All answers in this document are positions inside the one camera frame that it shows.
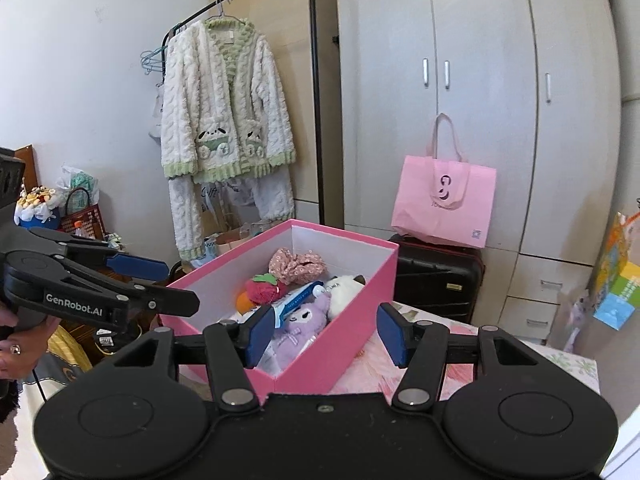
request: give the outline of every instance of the green leaf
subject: green leaf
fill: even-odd
[[[257,276],[254,276],[254,282],[271,283],[273,286],[278,284],[278,280],[276,280],[276,277],[273,274],[258,274]]]

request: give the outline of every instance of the silver handle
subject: silver handle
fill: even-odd
[[[546,280],[540,280],[540,285],[542,288],[554,288],[555,290],[562,289],[562,283],[548,282]]]
[[[548,321],[536,321],[535,319],[527,319],[527,324],[531,326],[549,326]]]
[[[551,103],[551,74],[547,72],[545,74],[545,82],[546,82],[546,104]]]
[[[422,60],[422,79],[424,87],[429,88],[429,59],[427,57]]]
[[[449,90],[451,88],[451,80],[450,80],[450,68],[449,61],[444,62],[444,88],[445,90]]]

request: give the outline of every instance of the plastic bottle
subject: plastic bottle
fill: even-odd
[[[76,236],[82,237],[82,238],[89,238],[88,233],[84,230],[84,227],[82,227],[82,222],[81,221],[76,221],[74,223],[74,227],[76,228],[76,232],[74,233]]]

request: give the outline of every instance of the white wardrobe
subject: white wardrobe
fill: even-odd
[[[607,0],[338,0],[346,228],[387,238],[405,155],[439,112],[497,169],[474,324],[544,339],[587,285],[620,133]],[[452,156],[441,132],[439,156]]]

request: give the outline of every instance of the human hand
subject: human hand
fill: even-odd
[[[0,302],[0,326],[16,326],[18,317]],[[47,342],[60,320],[47,317],[37,327],[0,341],[0,379],[24,379],[47,351]]]

